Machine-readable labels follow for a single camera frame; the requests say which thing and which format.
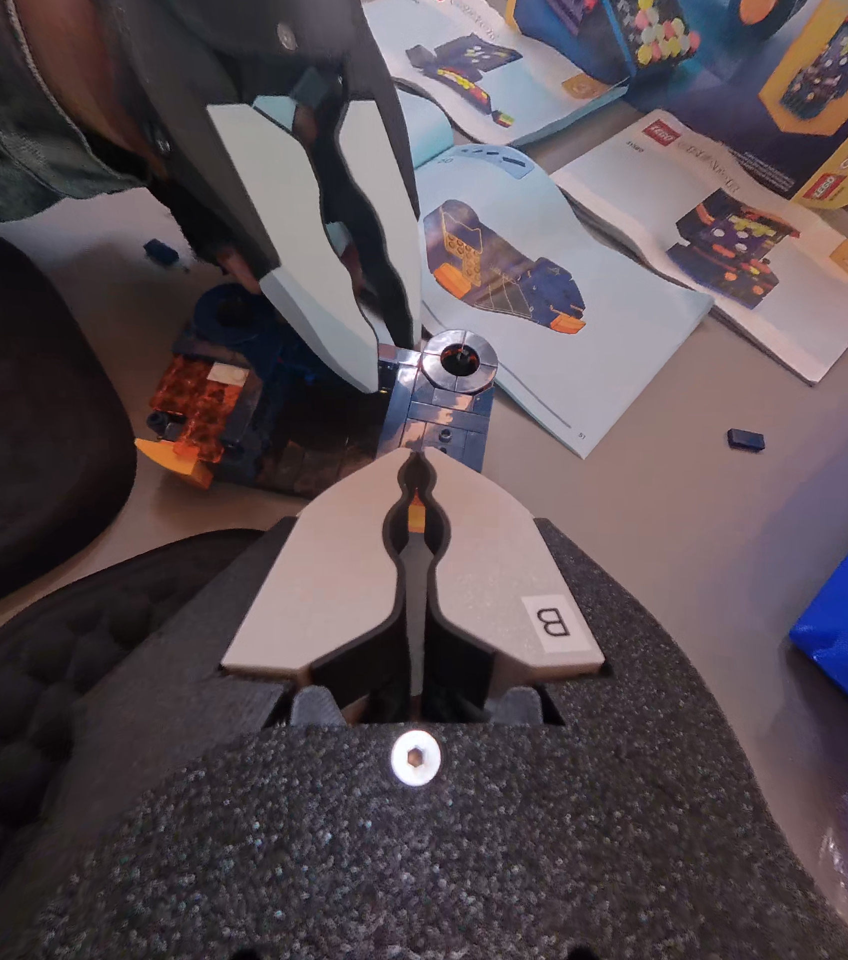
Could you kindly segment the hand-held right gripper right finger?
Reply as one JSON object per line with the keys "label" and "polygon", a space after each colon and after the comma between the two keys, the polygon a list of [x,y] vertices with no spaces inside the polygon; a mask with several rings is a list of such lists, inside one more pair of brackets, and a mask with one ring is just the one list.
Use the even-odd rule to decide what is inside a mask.
{"label": "hand-held right gripper right finger", "polygon": [[488,710],[513,688],[597,673],[605,656],[532,513],[448,454],[421,460],[423,705]]}

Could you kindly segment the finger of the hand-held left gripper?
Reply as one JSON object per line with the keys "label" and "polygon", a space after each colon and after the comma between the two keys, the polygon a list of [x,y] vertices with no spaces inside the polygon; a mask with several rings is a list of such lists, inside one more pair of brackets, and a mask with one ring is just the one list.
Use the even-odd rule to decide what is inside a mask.
{"label": "finger of the hand-held left gripper", "polygon": [[348,102],[336,143],[365,218],[358,241],[365,277],[395,345],[412,349],[421,335],[418,219],[377,103]]}
{"label": "finger of the hand-held left gripper", "polygon": [[333,372],[375,392],[378,338],[325,231],[304,146],[248,104],[210,104],[207,112],[275,250],[262,294]]}

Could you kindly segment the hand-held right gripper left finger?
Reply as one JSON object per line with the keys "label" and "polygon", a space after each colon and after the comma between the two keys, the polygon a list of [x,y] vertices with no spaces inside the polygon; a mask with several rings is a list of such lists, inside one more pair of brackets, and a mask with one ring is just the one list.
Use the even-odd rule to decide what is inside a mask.
{"label": "hand-held right gripper left finger", "polygon": [[393,685],[409,696],[406,577],[413,496],[405,448],[330,486],[298,514],[221,660],[238,675],[330,690],[343,708]]}

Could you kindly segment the blue orange brick model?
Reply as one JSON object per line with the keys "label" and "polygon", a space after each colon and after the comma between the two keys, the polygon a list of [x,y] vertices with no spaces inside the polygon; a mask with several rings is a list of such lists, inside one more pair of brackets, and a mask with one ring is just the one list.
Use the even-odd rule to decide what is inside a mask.
{"label": "blue orange brick model", "polygon": [[333,372],[263,295],[203,294],[150,401],[142,454],[202,490],[216,482],[312,499],[399,449],[481,471],[498,359],[447,331],[419,350],[381,342],[378,387]]}

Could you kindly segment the person's left hand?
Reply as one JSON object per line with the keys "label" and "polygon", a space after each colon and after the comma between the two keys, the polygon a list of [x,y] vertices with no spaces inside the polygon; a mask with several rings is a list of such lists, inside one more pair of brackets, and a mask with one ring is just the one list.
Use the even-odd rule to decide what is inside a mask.
{"label": "person's left hand", "polygon": [[225,223],[177,181],[156,179],[152,194],[172,214],[196,256],[213,263],[254,296],[261,284]]}

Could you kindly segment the instruction booklet purple model cover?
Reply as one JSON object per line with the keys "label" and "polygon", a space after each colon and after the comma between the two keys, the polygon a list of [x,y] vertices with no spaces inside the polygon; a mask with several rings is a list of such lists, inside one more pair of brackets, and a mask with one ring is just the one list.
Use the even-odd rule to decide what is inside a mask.
{"label": "instruction booklet purple model cover", "polygon": [[363,5],[390,75],[434,102],[466,137],[498,146],[546,138],[622,97],[488,2]]}

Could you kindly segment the instruction booklet arcade machine cover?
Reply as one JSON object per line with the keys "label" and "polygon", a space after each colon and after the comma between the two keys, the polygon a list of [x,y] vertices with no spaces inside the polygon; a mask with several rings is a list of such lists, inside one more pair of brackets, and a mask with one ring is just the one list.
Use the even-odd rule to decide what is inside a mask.
{"label": "instruction booklet arcade machine cover", "polygon": [[848,349],[848,238],[669,113],[653,111],[552,178],[806,383]]}

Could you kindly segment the black bumpy cushion pad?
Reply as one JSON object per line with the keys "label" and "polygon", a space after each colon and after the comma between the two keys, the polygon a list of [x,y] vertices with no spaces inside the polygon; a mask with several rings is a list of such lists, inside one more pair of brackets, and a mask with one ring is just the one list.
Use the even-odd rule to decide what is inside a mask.
{"label": "black bumpy cushion pad", "polygon": [[262,537],[194,535],[72,582],[0,628],[0,871],[70,761],[81,697]]}

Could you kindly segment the open instruction booklet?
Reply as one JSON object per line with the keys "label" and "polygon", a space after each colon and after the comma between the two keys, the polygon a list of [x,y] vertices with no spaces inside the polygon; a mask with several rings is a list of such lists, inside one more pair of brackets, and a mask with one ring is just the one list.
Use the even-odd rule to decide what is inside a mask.
{"label": "open instruction booklet", "polygon": [[398,98],[421,211],[423,327],[483,337],[496,384],[587,456],[713,300],[598,241],[521,151],[456,145],[435,103]]}

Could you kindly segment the toy brick set box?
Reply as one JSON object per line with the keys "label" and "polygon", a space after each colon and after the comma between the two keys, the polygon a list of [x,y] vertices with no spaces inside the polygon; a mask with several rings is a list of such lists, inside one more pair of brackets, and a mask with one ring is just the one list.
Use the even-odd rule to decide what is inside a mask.
{"label": "toy brick set box", "polygon": [[778,195],[848,205],[848,1],[518,1],[505,19]]}

